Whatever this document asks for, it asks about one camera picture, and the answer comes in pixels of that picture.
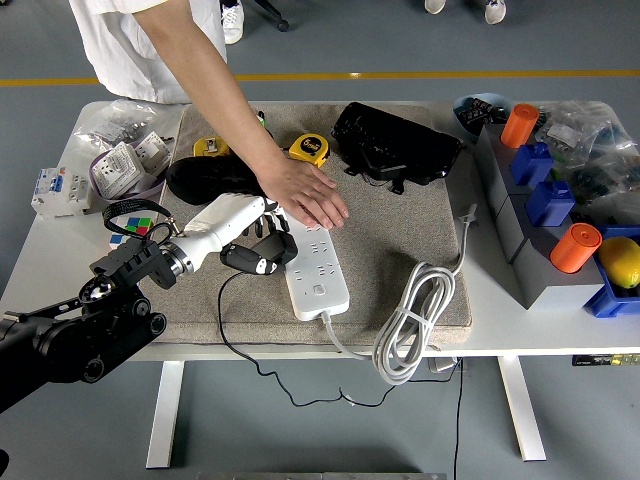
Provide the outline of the person's right hand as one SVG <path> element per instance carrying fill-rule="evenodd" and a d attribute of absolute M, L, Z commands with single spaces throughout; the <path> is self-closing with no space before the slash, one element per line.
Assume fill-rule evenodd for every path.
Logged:
<path fill-rule="evenodd" d="M 336 183 L 310 163 L 285 158 L 253 167 L 264 193 L 308 227 L 343 227 L 348 208 Z"/>

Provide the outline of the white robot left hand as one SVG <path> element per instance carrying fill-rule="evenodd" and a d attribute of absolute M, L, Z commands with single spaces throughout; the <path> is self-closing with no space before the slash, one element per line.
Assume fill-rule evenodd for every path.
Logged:
<path fill-rule="evenodd" d="M 188 222 L 173 240 L 184 272 L 200 269 L 207 255 L 236 270 L 270 275 L 293 260 L 298 249 L 283 209 L 262 196 L 225 193 Z"/>

